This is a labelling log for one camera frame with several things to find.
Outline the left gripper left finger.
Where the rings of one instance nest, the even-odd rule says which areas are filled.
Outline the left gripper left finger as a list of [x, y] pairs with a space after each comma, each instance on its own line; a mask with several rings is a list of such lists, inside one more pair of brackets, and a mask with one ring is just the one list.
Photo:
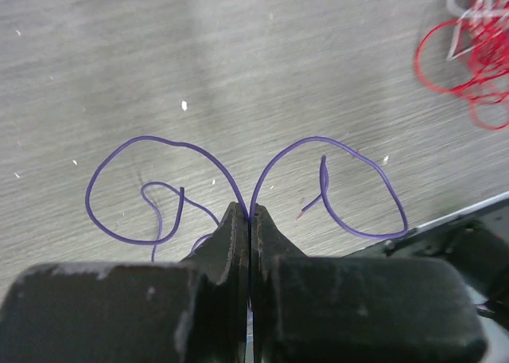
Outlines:
[[47, 263], [1, 307], [4, 362], [242, 362], [248, 231], [236, 203], [177, 263]]

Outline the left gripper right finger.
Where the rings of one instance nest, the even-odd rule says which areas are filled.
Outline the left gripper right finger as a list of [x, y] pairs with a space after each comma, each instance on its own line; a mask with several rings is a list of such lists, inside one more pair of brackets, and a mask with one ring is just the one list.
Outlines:
[[488, 340], [443, 260], [311, 257], [267, 209], [251, 217], [257, 362], [478, 362]]

